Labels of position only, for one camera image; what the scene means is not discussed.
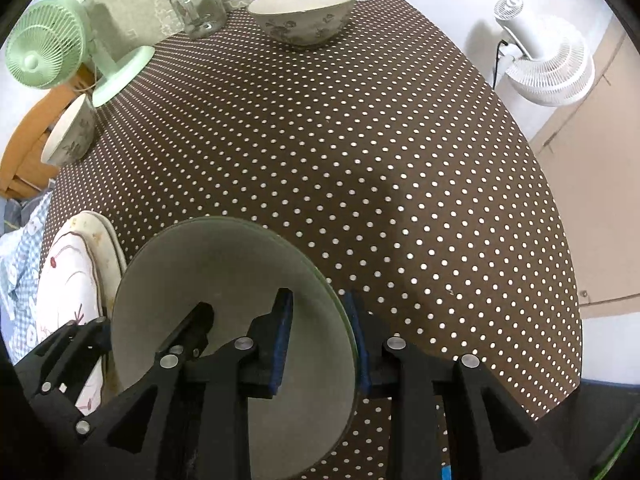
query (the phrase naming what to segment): wooden chair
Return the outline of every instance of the wooden chair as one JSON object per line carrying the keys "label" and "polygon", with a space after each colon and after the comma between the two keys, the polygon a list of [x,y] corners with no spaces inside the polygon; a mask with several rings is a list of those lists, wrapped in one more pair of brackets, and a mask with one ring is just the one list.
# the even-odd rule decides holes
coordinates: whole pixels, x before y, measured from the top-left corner
{"label": "wooden chair", "polygon": [[30,198],[45,189],[50,178],[55,178],[60,168],[40,161],[49,132],[69,104],[93,82],[93,73],[83,65],[76,76],[52,88],[23,117],[2,155],[0,196]]}

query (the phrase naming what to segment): ceramic plate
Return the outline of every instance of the ceramic plate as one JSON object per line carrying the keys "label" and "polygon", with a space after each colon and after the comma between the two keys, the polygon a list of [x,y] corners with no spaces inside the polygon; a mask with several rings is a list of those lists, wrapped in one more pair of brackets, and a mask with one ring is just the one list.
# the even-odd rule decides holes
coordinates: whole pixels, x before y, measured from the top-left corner
{"label": "ceramic plate", "polygon": [[100,213],[97,213],[95,211],[83,211],[83,213],[89,213],[90,215],[95,216],[98,220],[100,220],[100,222],[102,222],[105,229],[107,229],[109,236],[111,237],[113,247],[116,249],[116,254],[118,255],[120,274],[124,274],[124,271],[127,270],[127,259],[124,255],[124,252],[122,252],[122,247],[120,246],[120,243],[118,241],[118,235],[116,234],[116,229],[113,228],[113,224],[109,222],[109,219],[106,216],[101,215]]}
{"label": "ceramic plate", "polygon": [[[35,311],[39,342],[67,321],[84,324],[100,316],[95,265],[80,235],[63,234],[51,245],[38,283]],[[99,360],[76,401],[76,407],[85,415],[100,405],[102,382]]]}
{"label": "ceramic plate", "polygon": [[[62,235],[74,232],[84,239],[93,255],[97,268],[100,290],[102,292],[103,314],[111,319],[116,292],[122,278],[122,268],[127,268],[124,254],[117,238],[114,244],[115,230],[111,223],[100,213],[82,211],[65,222],[56,234],[54,241]],[[102,401],[108,402],[120,391],[122,386],[113,363],[113,356],[109,355],[102,360],[102,372],[104,384],[102,387]]]}
{"label": "ceramic plate", "polygon": [[104,223],[89,211],[83,211],[65,222],[54,238],[54,243],[67,233],[81,235],[94,258],[102,293],[103,314],[111,319],[116,292],[122,273],[116,247]]}
{"label": "ceramic plate", "polygon": [[282,286],[294,292],[282,386],[272,400],[249,399],[254,480],[288,478],[318,462],[353,413],[353,333],[342,304],[310,260],[251,222],[182,222],[149,240],[129,264],[111,325],[116,369],[128,387],[199,301],[212,304],[216,314],[206,355],[245,335],[254,317],[271,310]]}

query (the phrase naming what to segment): stack of plates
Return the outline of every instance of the stack of plates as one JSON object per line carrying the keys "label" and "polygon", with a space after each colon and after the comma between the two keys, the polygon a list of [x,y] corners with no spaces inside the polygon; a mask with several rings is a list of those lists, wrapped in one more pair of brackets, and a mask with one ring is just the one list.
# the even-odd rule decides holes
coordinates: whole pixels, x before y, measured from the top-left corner
{"label": "stack of plates", "polygon": [[[70,320],[111,318],[126,260],[111,223],[83,211],[56,234],[42,268],[34,318],[38,342]],[[119,389],[113,365],[98,361],[76,402],[85,415]]]}

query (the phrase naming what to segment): power cord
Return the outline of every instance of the power cord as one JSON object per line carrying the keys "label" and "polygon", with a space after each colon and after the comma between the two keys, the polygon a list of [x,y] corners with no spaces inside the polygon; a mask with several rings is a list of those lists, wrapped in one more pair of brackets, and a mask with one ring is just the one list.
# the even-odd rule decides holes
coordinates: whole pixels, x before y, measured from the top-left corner
{"label": "power cord", "polygon": [[494,83],[491,85],[491,90],[495,90],[496,79],[498,78],[498,58],[500,57],[500,47],[507,46],[507,43],[504,40],[500,40],[498,42],[498,46],[495,48],[495,65],[494,65]]}

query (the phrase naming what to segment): brown tablecloth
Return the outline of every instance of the brown tablecloth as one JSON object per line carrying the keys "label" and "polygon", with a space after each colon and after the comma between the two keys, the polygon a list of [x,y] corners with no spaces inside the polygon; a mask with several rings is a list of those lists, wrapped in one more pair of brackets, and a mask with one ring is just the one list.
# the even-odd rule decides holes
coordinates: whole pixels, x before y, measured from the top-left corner
{"label": "brown tablecloth", "polygon": [[[477,353],[532,416],[577,386],[574,272],[545,177],[482,76],[404,0],[356,4],[315,50],[237,10],[212,38],[159,43],[98,114],[99,140],[60,172],[43,257],[84,209],[129,260],[174,222],[251,219],[426,352]],[[383,476],[389,418],[364,400],[303,478]]]}

